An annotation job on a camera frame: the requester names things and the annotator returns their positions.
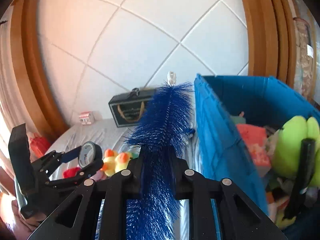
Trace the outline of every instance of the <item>brush bristles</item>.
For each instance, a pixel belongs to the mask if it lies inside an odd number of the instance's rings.
[[[127,139],[135,146],[147,145],[143,161],[142,199],[127,202],[127,239],[174,239],[173,222],[180,204],[173,197],[172,153],[183,156],[186,131],[191,123],[192,84],[165,84],[157,88],[140,124]]]

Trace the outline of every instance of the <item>blue storage bin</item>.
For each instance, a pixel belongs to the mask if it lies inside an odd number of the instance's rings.
[[[319,111],[273,77],[198,74],[195,96],[203,175],[232,179],[267,214],[262,180],[229,114],[244,111],[249,124],[280,128],[295,115],[314,116],[320,123]]]

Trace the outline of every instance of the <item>stuffed toy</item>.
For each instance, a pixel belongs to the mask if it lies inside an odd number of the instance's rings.
[[[118,154],[116,151],[107,149],[104,153],[104,157],[105,158],[103,159],[103,167],[101,168],[101,170],[104,171],[104,173],[108,177],[111,177],[118,171],[126,169],[129,161],[137,158],[138,155],[130,152],[123,152]]]
[[[81,170],[80,167],[75,167],[75,168],[67,169],[67,170],[65,170],[65,171],[63,172],[63,178],[64,178],[64,179],[72,178],[72,177],[74,177],[74,176],[77,174],[77,172],[78,172],[79,170]]]
[[[301,141],[311,138],[316,141],[315,173],[309,186],[320,186],[320,129],[314,117],[306,120],[294,116],[279,130],[278,142],[272,157],[272,168],[280,175],[295,179],[300,161]]]

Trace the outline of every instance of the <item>pink fabric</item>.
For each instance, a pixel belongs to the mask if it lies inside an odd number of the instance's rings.
[[[32,232],[39,226],[39,222],[34,218],[24,220],[19,212],[17,201],[12,200],[10,197],[2,197],[0,216],[17,240],[27,240]]]
[[[266,129],[250,124],[237,124],[236,126],[249,150],[253,163],[258,167],[264,166],[270,169],[270,160],[265,151]]]

